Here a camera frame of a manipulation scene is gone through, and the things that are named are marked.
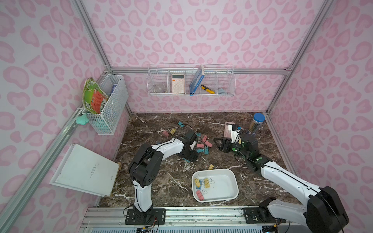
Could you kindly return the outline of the blue binder clip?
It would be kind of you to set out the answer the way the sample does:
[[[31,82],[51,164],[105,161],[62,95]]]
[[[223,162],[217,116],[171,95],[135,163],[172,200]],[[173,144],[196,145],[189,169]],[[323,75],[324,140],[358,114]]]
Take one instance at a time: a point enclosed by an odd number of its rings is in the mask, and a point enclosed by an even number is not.
[[[196,189],[200,190],[203,187],[204,181],[200,179],[196,179],[195,184],[196,184]]]

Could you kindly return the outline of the yellow binder clip cluster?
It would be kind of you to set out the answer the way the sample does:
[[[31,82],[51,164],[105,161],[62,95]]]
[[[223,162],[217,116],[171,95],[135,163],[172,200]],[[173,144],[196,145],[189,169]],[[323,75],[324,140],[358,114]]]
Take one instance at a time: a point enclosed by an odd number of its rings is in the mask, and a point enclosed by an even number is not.
[[[204,178],[204,179],[194,178],[193,181],[197,189],[210,188],[211,185],[215,183],[215,181],[212,180],[211,178]]]

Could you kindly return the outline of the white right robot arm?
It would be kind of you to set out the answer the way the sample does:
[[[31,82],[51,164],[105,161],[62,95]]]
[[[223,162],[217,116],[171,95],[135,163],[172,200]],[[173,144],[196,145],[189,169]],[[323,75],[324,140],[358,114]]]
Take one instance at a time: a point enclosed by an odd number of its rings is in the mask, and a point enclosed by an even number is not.
[[[308,227],[313,233],[339,233],[350,222],[335,189],[320,187],[288,172],[259,152],[258,140],[250,133],[232,131],[231,137],[216,138],[218,149],[245,160],[248,169],[270,180],[294,196],[300,204],[268,198],[263,202],[273,218],[286,219]]]

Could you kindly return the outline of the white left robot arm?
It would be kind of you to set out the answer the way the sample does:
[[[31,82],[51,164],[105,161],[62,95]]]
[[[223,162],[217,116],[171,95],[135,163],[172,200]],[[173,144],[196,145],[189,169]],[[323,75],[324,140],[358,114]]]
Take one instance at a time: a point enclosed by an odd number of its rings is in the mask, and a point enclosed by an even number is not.
[[[150,145],[141,145],[129,165],[130,181],[135,189],[134,210],[140,214],[150,213],[153,202],[151,199],[151,186],[156,179],[162,161],[170,156],[177,155],[188,162],[196,162],[198,137],[193,131],[184,136],[177,136],[171,140]]]

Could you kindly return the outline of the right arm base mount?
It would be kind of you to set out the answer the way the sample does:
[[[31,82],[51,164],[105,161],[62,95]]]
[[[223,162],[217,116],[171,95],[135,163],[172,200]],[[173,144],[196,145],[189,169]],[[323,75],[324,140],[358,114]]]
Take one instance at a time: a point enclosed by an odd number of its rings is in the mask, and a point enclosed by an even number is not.
[[[282,218],[274,218],[268,210],[270,202],[275,201],[276,198],[269,197],[259,204],[258,207],[245,207],[240,210],[240,213],[244,215],[247,224],[283,224],[287,221]]]

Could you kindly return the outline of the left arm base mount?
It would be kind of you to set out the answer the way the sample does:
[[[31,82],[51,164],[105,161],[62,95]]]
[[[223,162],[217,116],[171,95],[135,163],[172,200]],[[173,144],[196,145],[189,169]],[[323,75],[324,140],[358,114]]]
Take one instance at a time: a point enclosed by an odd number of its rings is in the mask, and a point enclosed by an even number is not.
[[[150,208],[147,212],[141,212],[138,209],[128,209],[125,219],[125,225],[164,225],[166,218],[166,209]]]

